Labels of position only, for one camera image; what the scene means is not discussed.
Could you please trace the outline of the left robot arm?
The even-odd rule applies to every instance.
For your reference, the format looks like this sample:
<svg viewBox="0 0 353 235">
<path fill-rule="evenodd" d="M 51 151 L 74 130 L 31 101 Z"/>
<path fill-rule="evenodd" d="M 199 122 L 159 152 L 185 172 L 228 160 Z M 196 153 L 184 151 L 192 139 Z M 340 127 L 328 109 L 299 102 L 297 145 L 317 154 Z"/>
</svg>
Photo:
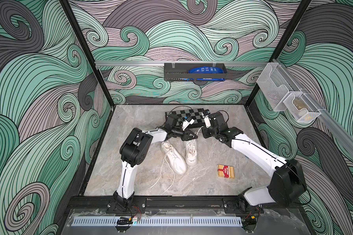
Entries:
<svg viewBox="0 0 353 235">
<path fill-rule="evenodd" d="M 151 144 L 161 143 L 170 138 L 180 138 L 182 141 L 197 139 L 198 136 L 188 126 L 195 120 L 184 117 L 182 124 L 178 123 L 179 117 L 169 114 L 165 123 L 154 130 L 143 131 L 133 128 L 120 148 L 122 160 L 122 174 L 118 189 L 114 192 L 114 199 L 127 206 L 134 197 L 134 183 L 138 166 L 144 161 Z"/>
</svg>

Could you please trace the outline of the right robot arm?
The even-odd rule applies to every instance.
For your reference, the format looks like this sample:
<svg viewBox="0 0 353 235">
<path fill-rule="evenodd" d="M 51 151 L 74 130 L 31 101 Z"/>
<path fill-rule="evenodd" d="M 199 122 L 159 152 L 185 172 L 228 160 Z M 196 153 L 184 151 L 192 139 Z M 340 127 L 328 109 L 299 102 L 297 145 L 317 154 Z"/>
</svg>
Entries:
<svg viewBox="0 0 353 235">
<path fill-rule="evenodd" d="M 221 112 L 203 110 L 204 138 L 214 137 L 219 142 L 239 151 L 260 166 L 270 177 L 270 184 L 251 188 L 239 196 L 243 206 L 277 203 L 288 207 L 306 192 L 307 185 L 302 165 L 295 159 L 287 160 L 251 140 L 237 127 L 229 128 Z"/>
</svg>

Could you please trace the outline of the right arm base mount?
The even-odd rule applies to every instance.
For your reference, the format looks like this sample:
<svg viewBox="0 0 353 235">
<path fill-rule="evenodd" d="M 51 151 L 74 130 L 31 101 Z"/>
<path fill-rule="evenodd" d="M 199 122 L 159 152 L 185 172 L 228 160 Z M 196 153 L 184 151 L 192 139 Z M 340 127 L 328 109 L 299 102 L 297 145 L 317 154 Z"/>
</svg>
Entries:
<svg viewBox="0 0 353 235">
<path fill-rule="evenodd" d="M 235 213 L 240 216 L 262 214 L 264 209 L 261 206 L 251 206 L 245 199 L 239 197 L 223 198 L 225 213 Z"/>
</svg>

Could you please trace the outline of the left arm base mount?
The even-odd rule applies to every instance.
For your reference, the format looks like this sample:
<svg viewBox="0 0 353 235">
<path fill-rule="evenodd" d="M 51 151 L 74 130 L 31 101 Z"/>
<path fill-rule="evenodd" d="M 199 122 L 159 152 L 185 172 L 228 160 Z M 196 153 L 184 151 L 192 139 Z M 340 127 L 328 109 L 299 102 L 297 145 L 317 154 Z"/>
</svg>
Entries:
<svg viewBox="0 0 353 235">
<path fill-rule="evenodd" d="M 107 212 L 114 214 L 133 214 L 144 213 L 146 208 L 146 198 L 132 196 L 130 199 L 121 197 L 111 197 L 107 205 Z"/>
</svg>

